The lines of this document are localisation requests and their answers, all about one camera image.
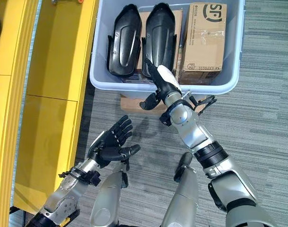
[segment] storage bin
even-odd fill
[[[156,90],[152,84],[128,84],[111,75],[106,69],[108,35],[113,34],[114,21],[123,7],[133,3],[139,12],[151,11],[155,4],[166,2],[172,10],[183,9],[182,33],[185,29],[189,4],[195,0],[100,0],[90,66],[91,83],[98,89],[119,91],[128,98],[146,98]],[[181,85],[182,91],[193,94],[219,95],[231,91],[238,82],[241,58],[245,0],[202,0],[227,4],[225,52],[222,72],[208,86]]]

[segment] sf express logo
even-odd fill
[[[222,6],[219,4],[204,5],[203,9],[204,18],[211,22],[220,22],[222,20],[221,8]]]

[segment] yellow drawer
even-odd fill
[[[76,102],[26,96],[14,206],[36,213],[69,168]]]
[[[42,1],[27,94],[79,101],[95,2]]]

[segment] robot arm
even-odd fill
[[[63,227],[75,219],[80,212],[79,198],[87,186],[97,186],[100,182],[98,170],[111,161],[121,161],[126,166],[129,157],[139,151],[139,145],[121,147],[132,135],[131,129],[131,120],[125,115],[110,130],[102,132],[90,146],[87,159],[59,175],[64,180],[27,227]]]
[[[145,61],[158,90],[140,106],[146,110],[153,109],[161,100],[167,106],[160,120],[178,130],[183,142],[211,179],[208,189],[215,204],[227,212],[226,226],[275,227],[270,216],[258,206],[257,193],[248,176],[201,124],[198,114],[182,96],[172,73],[164,66],[156,68],[148,59]],[[189,99],[197,105],[193,96]]]

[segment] robot forearm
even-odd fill
[[[249,224],[250,221],[257,226],[275,226],[270,216],[258,206],[257,192],[248,176],[200,123],[197,113],[188,105],[174,106],[180,99],[179,92],[165,98],[166,106],[171,109],[170,122],[211,179],[208,189],[215,204],[228,212],[226,226]]]
[[[59,188],[48,197],[46,203],[28,223],[27,227],[59,226],[68,219],[71,222],[79,215],[78,201],[89,184],[97,186],[100,174],[96,171],[99,164],[86,159],[69,172],[63,173]]]

